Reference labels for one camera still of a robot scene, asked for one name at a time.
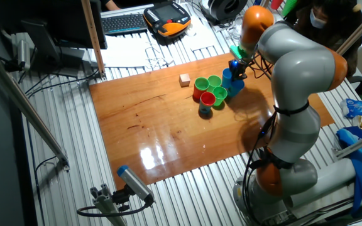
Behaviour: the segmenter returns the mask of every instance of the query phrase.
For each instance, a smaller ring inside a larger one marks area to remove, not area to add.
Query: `small wooden block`
[[[181,74],[179,82],[181,87],[188,87],[190,82],[189,74]]]

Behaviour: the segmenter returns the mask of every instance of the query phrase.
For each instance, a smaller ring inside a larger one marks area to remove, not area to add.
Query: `face mask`
[[[311,9],[311,13],[309,14],[309,18],[311,20],[311,24],[313,25],[313,27],[315,28],[319,28],[319,29],[322,29],[325,24],[326,24],[326,21],[323,21],[321,19],[318,19],[315,17],[315,14],[314,14],[314,10]]]

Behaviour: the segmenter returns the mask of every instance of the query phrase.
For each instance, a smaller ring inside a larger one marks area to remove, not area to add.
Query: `wooden board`
[[[247,70],[246,87],[210,119],[192,99],[197,77],[221,77],[230,54],[90,86],[111,170],[128,165],[146,184],[251,150],[260,127],[273,113],[270,81]],[[189,87],[178,76],[188,73]],[[334,121],[314,94],[310,104],[322,126]]]

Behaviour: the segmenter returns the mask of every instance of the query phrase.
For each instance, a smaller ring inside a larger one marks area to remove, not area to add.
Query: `keyboard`
[[[148,29],[143,14],[111,16],[102,18],[102,23],[106,35],[123,35]]]

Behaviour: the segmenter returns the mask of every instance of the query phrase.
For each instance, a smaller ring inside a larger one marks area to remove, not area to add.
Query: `monitor stand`
[[[38,19],[24,19],[22,25],[37,48],[31,70],[40,73],[77,77],[82,66],[84,50],[55,46],[47,30],[47,23]]]

